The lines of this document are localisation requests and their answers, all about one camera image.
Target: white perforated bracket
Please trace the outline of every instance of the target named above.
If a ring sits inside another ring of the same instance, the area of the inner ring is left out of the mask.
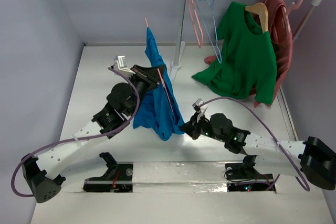
[[[79,132],[73,135],[77,141],[57,145],[38,155],[38,161],[36,162],[38,167],[40,170],[47,172],[47,178],[55,179],[62,170],[77,160],[86,150],[108,140],[107,137],[101,137],[93,140],[78,141],[80,137],[99,135],[100,130],[101,127],[98,123],[90,121]]]
[[[270,137],[262,137],[251,133],[247,135],[243,149],[247,155],[257,155],[254,169],[259,173],[297,176],[296,170],[279,148],[279,144],[285,149],[296,166],[301,167],[299,155],[303,154],[306,147],[303,141],[280,141],[276,143]]]

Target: white floor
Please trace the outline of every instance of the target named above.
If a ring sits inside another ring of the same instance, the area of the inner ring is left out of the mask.
[[[112,87],[122,79],[107,70],[116,55],[125,55],[128,66],[150,66],[144,54],[145,47],[85,47],[61,138],[68,138],[82,128],[106,103]],[[174,57],[175,47],[159,47],[167,66]],[[177,73],[173,87],[182,116],[188,121],[194,111],[192,104],[198,98],[204,101],[217,97],[208,87],[197,83],[191,75],[207,67],[203,62],[212,55],[211,47],[198,49],[186,46],[182,69]],[[253,98],[245,104],[253,107]],[[264,105],[254,109],[280,140],[291,136],[285,124],[278,99],[271,109]],[[241,105],[220,100],[209,105],[207,115],[222,112],[236,127],[268,136],[258,121]],[[85,178],[100,176],[105,166],[98,157],[110,152],[118,162],[209,162],[238,161],[224,149],[224,144],[200,137],[194,141],[185,135],[173,135],[162,141],[152,129],[127,127],[109,141],[88,151],[83,159],[69,167],[62,192],[54,199],[37,204],[32,223],[252,223],[277,217],[273,223],[332,223],[322,191],[312,187],[305,193],[294,178],[279,181],[279,194],[271,192],[199,193],[167,195],[165,193],[132,193],[123,195],[71,193],[81,191]],[[150,176],[147,171],[143,176]]]

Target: sleeve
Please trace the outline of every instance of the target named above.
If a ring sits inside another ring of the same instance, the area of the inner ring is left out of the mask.
[[[230,10],[231,10],[231,4],[226,10],[223,18],[218,24],[218,27],[217,27],[217,38],[218,39],[224,39],[225,36],[229,33]]]
[[[255,100],[260,103],[271,105],[273,103],[273,96],[277,79],[277,65],[275,62],[275,55],[271,54],[269,57],[270,60],[268,63],[260,68],[259,77],[256,84],[257,95]]]

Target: green t-shirt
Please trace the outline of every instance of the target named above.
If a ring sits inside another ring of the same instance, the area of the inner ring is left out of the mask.
[[[255,100],[272,104],[277,64],[269,32],[263,33],[245,5],[232,2],[217,29],[224,39],[222,63],[215,60],[192,77],[216,94],[236,99],[248,97],[256,85]]]

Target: blue hanger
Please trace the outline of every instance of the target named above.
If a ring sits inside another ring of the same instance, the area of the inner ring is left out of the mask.
[[[214,13],[213,13],[214,4],[215,4],[215,1],[216,1],[216,0],[212,0],[211,4],[209,3],[208,0],[198,0],[198,1],[199,1],[199,2],[201,2],[201,1],[206,1],[206,2],[208,3],[209,7],[210,7],[210,11],[211,11],[212,19],[213,19],[213,21],[214,21],[215,38],[216,38],[216,48],[217,48],[217,50],[218,50],[218,53],[217,53],[217,50],[216,50],[214,44],[212,43],[212,39],[211,39],[211,37],[210,37],[210,34],[209,34],[209,32],[208,32],[208,29],[206,28],[206,25],[205,25],[205,22],[204,22],[202,13],[201,13],[201,11],[200,11],[200,8],[199,8],[199,6],[198,6],[198,4],[197,4],[197,1],[196,1],[196,0],[194,0],[194,1],[195,1],[195,3],[196,3],[197,10],[198,10],[198,12],[199,12],[199,14],[200,14],[200,16],[201,16],[201,19],[202,19],[203,25],[204,25],[204,27],[205,27],[206,33],[208,34],[208,38],[209,38],[209,40],[210,40],[210,43],[211,43],[211,45],[212,45],[212,47],[213,47],[213,49],[214,49],[214,51],[215,51],[215,55],[216,55],[216,57],[217,57],[217,60],[218,60],[219,63],[222,63],[222,54],[221,54],[221,52],[220,52],[220,48],[218,47],[218,38],[217,38],[216,21],[215,21],[215,16],[214,16]]]

